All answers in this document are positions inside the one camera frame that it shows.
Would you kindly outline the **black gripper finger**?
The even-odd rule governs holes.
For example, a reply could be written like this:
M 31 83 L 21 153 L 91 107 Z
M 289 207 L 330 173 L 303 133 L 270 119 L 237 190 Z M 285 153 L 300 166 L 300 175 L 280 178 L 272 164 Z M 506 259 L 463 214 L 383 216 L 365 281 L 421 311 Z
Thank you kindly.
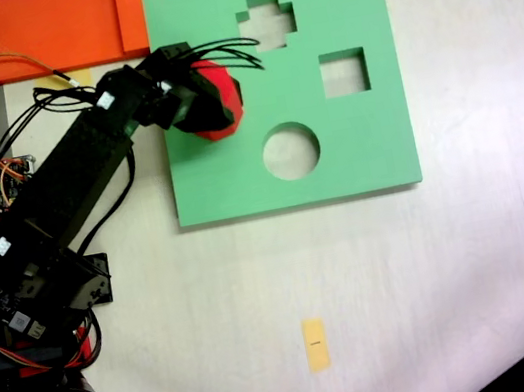
M 190 51 L 190 45 L 186 42 L 165 45 L 150 53 L 144 59 L 146 70 L 167 67 L 178 61 L 184 54 Z
M 226 104 L 227 70 L 217 65 L 185 68 L 171 81 L 170 93 L 181 102 L 174 126 L 187 133 L 221 131 L 234 123 Z

